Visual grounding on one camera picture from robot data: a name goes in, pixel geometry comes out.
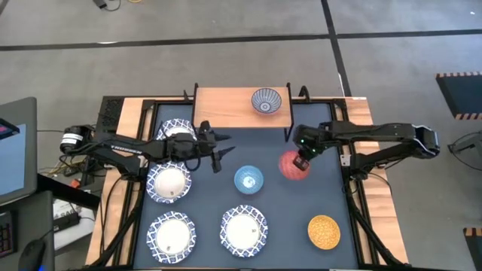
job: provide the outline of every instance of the concrete floor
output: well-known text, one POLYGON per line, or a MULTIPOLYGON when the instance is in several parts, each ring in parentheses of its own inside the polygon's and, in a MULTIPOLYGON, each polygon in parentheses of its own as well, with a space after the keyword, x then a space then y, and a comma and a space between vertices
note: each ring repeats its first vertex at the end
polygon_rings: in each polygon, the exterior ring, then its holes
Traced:
MULTIPOLYGON (((0 15, 0 46, 328 32, 315 0, 122 1, 119 11, 107 13, 90 0, 9 0, 0 15)), ((338 33, 482 29, 478 0, 328 3, 338 33)), ((474 270, 462 228, 482 223, 480 173, 457 162, 445 145, 482 124, 452 118, 435 74, 480 71, 482 35, 339 43, 352 94, 368 97, 375 123, 425 124, 444 146, 433 160, 406 160, 388 172, 410 262, 474 270)), ((95 123, 104 95, 178 95, 195 82, 287 81, 295 89, 307 85, 313 96, 341 96, 330 41, 0 51, 2 103, 36 96, 39 129, 95 123)), ((39 168, 56 163, 60 136, 39 134, 39 168)), ((482 166, 476 156, 463 158, 482 166)), ((58 256, 56 269, 81 266, 88 243, 58 256)))

